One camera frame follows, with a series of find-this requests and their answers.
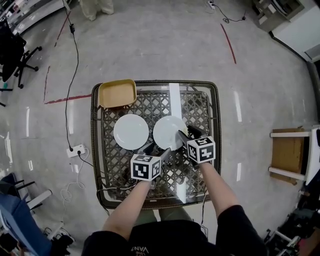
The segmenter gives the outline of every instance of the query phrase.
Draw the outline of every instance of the concrete floor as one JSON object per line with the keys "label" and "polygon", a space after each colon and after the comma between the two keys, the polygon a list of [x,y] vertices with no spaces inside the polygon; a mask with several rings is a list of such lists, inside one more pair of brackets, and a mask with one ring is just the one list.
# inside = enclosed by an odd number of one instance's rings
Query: concrete floor
{"label": "concrete floor", "polygon": [[[232,19],[240,19],[246,8],[235,0],[219,0],[216,4]],[[79,5],[72,9],[70,19],[75,25],[80,63],[70,96],[89,95],[97,83],[125,78],[214,82],[221,108],[222,177],[261,236],[267,228],[279,226],[295,205],[301,183],[293,186],[270,178],[269,133],[274,128],[316,123],[306,64],[258,29],[250,8],[245,21],[229,24],[222,21],[220,12],[206,13],[210,10],[201,0],[121,0],[114,1],[114,9],[114,15],[101,14],[93,22],[83,16]],[[57,41],[65,18],[63,10],[57,11],[22,35],[28,48],[43,47],[29,62],[39,66],[39,71],[25,71],[25,87],[21,90],[18,79],[12,77],[8,83],[14,91],[1,95],[7,107],[0,108],[0,171],[3,175],[15,172],[26,182],[36,181],[29,187],[33,196],[52,190],[53,195],[36,210],[42,227],[61,221],[64,207],[60,191],[76,180],[70,164],[81,164],[78,158],[66,155],[65,103],[44,104],[67,96],[76,67],[68,24]],[[86,97],[69,103],[72,145],[91,147],[90,102]],[[9,145],[12,156],[8,156]],[[78,252],[86,237],[100,230],[107,217],[96,198],[93,169],[87,164],[80,181],[85,189],[71,185],[72,202],[66,204],[64,217]],[[201,208],[198,204],[185,209],[200,222]],[[204,225],[209,229],[209,240],[214,242],[217,221],[210,202],[205,204]]]}

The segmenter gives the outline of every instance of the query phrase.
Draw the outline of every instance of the power strip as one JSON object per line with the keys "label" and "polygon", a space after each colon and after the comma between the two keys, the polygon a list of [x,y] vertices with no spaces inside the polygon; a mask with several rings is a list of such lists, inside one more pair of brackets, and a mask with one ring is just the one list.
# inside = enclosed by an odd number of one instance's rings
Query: power strip
{"label": "power strip", "polygon": [[214,1],[208,1],[208,5],[211,7],[212,10],[216,9]]}
{"label": "power strip", "polygon": [[82,144],[80,144],[78,146],[73,146],[72,149],[73,149],[73,151],[70,151],[69,148],[66,149],[66,153],[68,155],[68,158],[73,158],[73,157],[78,156],[78,151],[80,151],[80,155],[82,155],[86,152],[85,147]]}

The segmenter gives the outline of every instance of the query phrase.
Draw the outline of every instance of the pants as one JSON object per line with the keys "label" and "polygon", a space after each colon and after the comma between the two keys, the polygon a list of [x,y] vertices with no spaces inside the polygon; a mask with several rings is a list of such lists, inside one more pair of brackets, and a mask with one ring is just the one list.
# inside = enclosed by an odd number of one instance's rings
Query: pants
{"label": "pants", "polygon": [[90,21],[96,19],[97,11],[102,11],[106,14],[114,13],[114,4],[112,0],[79,0],[82,12]]}
{"label": "pants", "polygon": [[[188,213],[182,207],[170,208],[170,209],[160,209],[159,215],[161,221],[176,221],[185,220],[192,221]],[[139,226],[142,224],[157,222],[156,216],[153,210],[141,210],[138,219],[136,220],[134,226]]]}

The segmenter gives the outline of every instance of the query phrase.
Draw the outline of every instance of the red floor marking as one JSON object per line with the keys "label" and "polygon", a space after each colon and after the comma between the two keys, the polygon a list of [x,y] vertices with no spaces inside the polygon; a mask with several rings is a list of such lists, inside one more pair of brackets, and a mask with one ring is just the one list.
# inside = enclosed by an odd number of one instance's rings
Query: red floor marking
{"label": "red floor marking", "polygon": [[[82,98],[88,98],[88,97],[91,97],[91,94],[69,97],[69,98],[68,98],[68,101],[77,100],[77,99],[82,99]],[[57,99],[57,100],[48,101],[48,102],[46,102],[46,103],[44,103],[44,104],[52,104],[52,103],[65,102],[66,100],[67,100],[67,98],[61,98],[61,99]]]}
{"label": "red floor marking", "polygon": [[49,74],[50,67],[51,66],[48,66],[48,71],[47,71],[46,76],[45,76],[43,102],[45,102],[45,99],[46,99],[47,79],[48,79],[48,74]]}
{"label": "red floor marking", "polygon": [[235,54],[234,54],[234,50],[232,49],[232,46],[231,46],[231,43],[229,41],[229,37],[227,35],[227,32],[225,31],[225,28],[221,23],[220,23],[220,25],[221,25],[221,27],[223,29],[223,32],[224,32],[225,37],[226,37],[226,40],[228,41],[228,44],[229,44],[229,47],[230,47],[230,50],[231,50],[231,53],[232,53],[232,56],[233,56],[234,64],[237,64],[236,57],[235,57]]}
{"label": "red floor marking", "polygon": [[64,29],[64,27],[65,27],[65,24],[66,24],[66,22],[67,22],[67,19],[68,19],[68,17],[69,17],[69,15],[70,15],[70,13],[71,13],[71,11],[69,11],[68,15],[66,16],[66,18],[65,18],[65,20],[64,20],[64,22],[63,22],[62,28],[60,29],[60,33],[59,33],[58,37],[56,38],[56,41],[55,41],[54,47],[56,47],[56,46],[57,46],[57,42],[58,42],[59,37],[60,37],[60,35],[61,35],[61,33],[62,33],[62,30],[63,30],[63,29]]}

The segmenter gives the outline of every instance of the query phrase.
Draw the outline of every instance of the black t-shirt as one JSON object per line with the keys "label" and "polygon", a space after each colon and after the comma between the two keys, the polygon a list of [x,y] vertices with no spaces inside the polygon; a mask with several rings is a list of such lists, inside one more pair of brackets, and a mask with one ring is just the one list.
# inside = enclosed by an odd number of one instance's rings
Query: black t-shirt
{"label": "black t-shirt", "polygon": [[218,218],[216,245],[208,242],[198,223],[168,220],[135,226],[129,241],[110,231],[98,231],[84,242],[83,256],[92,255],[212,255],[266,256],[267,249],[240,205]]}

